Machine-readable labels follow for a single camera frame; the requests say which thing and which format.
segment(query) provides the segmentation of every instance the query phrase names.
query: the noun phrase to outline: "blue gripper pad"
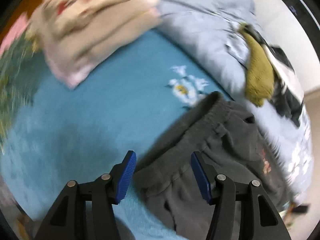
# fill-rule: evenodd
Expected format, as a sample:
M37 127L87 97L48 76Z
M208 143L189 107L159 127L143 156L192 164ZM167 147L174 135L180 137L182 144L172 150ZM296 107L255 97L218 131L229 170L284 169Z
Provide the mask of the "blue gripper pad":
M120 201L124 199L132 181L136 164L136 153L134 151L128 151L122 163L113 166L110 175L112 177L112 185L115 192L115 204L119 204Z
M212 199L211 184L209 183L208 178L205 175L195 153L191 154L191 168L193 170L193 174L196 177L196 181L201 192L202 198L209 204Z

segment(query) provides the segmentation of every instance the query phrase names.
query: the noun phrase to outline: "wrinkled blanket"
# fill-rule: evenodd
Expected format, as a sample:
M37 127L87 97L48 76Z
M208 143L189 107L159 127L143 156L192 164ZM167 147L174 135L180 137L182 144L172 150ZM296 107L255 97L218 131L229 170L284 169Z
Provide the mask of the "wrinkled blanket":
M295 201L301 203L313 170L310 120L306 110L303 109L301 126L297 128L291 120L280 117L269 102L258 108L244 96L244 62L235 55L247 56L248 48L234 27L246 22L263 35L254 15L253 1L161 0L159 10L163 18L159 29L197 60L237 103L254 114Z

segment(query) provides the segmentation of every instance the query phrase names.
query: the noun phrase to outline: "white wall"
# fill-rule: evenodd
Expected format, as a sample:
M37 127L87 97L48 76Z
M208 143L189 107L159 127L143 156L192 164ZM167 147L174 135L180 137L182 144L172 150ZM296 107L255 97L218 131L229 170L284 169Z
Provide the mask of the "white wall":
M282 0L254 0L256 16L272 44L289 58L305 93L320 88L320 63L302 26Z

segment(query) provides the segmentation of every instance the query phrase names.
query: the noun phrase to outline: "white flower print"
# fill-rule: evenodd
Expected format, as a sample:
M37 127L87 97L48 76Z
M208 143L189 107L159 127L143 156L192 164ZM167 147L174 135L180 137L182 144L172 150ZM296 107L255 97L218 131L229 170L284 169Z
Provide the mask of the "white flower print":
M186 77L187 76L186 68L187 68L187 66L173 66L173 67L171 67L171 69L173 69L173 71L175 73L178 73L182 77Z
M291 156L292 162L289 163L289 165L288 165L288 172L289 172L288 183L289 183L289 185L291 185L299 175L299 172L300 172L300 168L299 168L300 153L301 153L301 148L300 148L299 143L297 143L296 147L294 148L294 150L292 152L292 156Z
M312 158L309 155L305 155L304 156L304 158L303 158L303 168L302 168L303 175L305 175L307 173L311 160L312 160Z
M310 134L311 134L310 126L307 126L307 127L306 127L306 130L305 130L305 132L304 132L304 138L305 138L305 140L307 140L307 141L309 140Z
M182 78L169 80L169 86L173 94L188 106L195 106L201 99L206 97L204 88L209 85L205 79L187 76L186 66L173 66L171 69Z

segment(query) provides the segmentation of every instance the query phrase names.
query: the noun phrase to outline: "green plush toy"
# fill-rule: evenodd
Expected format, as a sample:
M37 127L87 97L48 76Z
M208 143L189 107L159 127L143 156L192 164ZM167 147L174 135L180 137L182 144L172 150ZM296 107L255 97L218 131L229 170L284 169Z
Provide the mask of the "green plush toy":
M244 26L240 28L239 33L250 48L245 96L256 106L263 106L264 99L270 100L274 93L273 68L263 48L245 31Z

